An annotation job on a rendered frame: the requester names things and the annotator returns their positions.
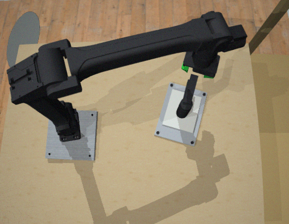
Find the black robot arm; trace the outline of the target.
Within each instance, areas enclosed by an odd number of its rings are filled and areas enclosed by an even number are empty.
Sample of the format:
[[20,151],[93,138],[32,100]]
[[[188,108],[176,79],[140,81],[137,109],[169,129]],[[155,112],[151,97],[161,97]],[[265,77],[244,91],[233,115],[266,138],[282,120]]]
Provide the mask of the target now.
[[15,105],[25,103],[51,120],[61,142],[78,140],[78,112],[72,103],[58,98],[82,92],[84,79],[181,52],[193,52],[192,57],[197,52],[202,59],[214,61],[218,52],[244,47],[246,38],[242,25],[228,27],[222,13],[214,11],[181,25],[91,46],[71,47],[66,38],[40,46],[37,53],[7,70],[11,101]]

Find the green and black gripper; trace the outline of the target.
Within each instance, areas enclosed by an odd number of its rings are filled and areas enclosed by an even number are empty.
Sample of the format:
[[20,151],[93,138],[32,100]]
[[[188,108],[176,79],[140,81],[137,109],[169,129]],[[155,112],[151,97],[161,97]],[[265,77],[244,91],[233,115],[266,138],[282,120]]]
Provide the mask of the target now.
[[197,52],[195,52],[194,56],[192,57],[192,53],[193,52],[186,52],[182,64],[182,70],[188,72],[188,68],[190,67],[193,68],[193,72],[204,75],[204,78],[213,79],[217,73],[220,56],[217,55],[213,61],[214,58],[210,60],[202,59],[199,57]]

